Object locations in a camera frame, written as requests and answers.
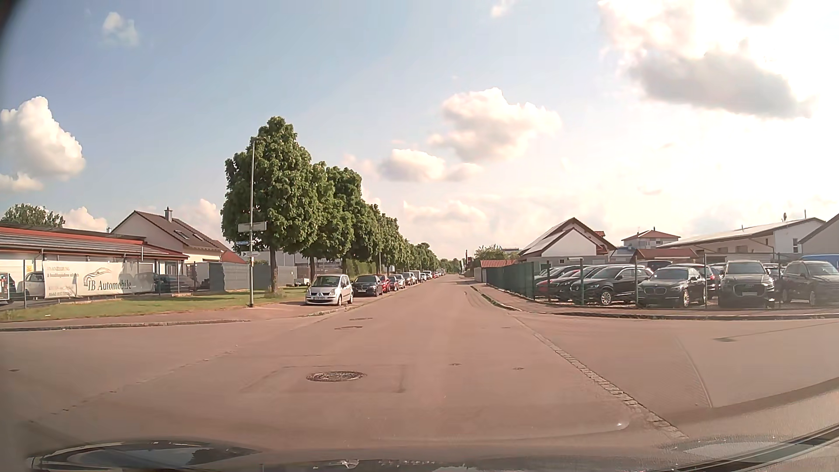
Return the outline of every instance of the manhole cover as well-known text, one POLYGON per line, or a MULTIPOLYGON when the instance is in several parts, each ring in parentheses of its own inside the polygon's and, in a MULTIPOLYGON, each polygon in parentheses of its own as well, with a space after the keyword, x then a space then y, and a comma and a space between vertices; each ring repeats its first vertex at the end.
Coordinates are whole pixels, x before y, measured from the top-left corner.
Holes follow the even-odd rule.
POLYGON ((361 379, 366 375, 363 372, 356 372, 354 370, 333 370, 331 372, 310 374, 306 379, 313 382, 346 382, 348 380, 361 379))

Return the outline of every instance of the sky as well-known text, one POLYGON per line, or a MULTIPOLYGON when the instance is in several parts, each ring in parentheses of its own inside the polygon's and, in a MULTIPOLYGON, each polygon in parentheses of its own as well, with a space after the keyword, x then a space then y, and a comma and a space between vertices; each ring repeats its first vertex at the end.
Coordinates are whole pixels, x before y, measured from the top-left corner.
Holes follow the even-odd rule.
POLYGON ((221 238, 272 116, 441 258, 576 217, 615 245, 839 212, 827 0, 23 1, 0 207, 221 238))

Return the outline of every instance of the grass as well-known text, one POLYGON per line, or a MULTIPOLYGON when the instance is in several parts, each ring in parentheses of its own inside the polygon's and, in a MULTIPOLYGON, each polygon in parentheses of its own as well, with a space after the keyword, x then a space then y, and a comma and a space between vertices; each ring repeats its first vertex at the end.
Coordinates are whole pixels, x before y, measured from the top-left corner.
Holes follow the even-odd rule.
MULTIPOLYGON (((290 302, 303 300, 306 287, 287 287, 281 298, 256 293, 253 303, 290 302)), ((220 295, 198 296, 151 296, 143 300, 108 300, 91 303, 60 303, 47 307, 33 307, 24 310, 16 308, 0 312, 0 322, 48 320, 90 317, 124 317, 127 315, 150 315, 164 312, 191 312, 197 310, 216 310, 219 308, 245 307, 248 304, 247 292, 230 292, 220 295)))

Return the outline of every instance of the banner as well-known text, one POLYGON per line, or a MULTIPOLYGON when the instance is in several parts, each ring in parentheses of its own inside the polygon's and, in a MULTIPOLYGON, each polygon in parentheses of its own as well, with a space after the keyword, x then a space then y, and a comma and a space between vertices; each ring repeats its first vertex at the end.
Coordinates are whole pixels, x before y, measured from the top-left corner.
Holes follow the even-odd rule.
POLYGON ((154 291, 154 265, 45 260, 44 297, 122 295, 154 291))

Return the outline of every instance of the asphalt road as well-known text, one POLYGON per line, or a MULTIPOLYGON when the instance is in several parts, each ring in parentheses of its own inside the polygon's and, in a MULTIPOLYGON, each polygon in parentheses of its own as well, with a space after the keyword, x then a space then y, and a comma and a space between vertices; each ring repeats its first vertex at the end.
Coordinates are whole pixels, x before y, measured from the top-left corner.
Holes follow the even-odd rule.
POLYGON ((839 422, 839 322, 508 312, 449 275, 349 312, 0 333, 21 454, 126 438, 267 449, 650 445, 839 422), (359 380, 313 382, 332 370, 359 380))

